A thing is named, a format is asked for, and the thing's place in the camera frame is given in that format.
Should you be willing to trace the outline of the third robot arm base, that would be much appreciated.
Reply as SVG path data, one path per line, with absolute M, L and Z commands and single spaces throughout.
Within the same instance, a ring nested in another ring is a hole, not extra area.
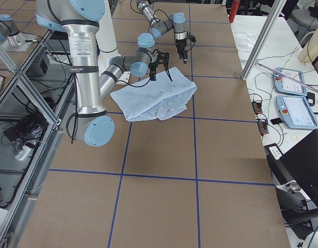
M 13 18 L 8 14 L 0 14 L 0 44 L 7 52 L 26 52 L 31 45 L 19 30 Z

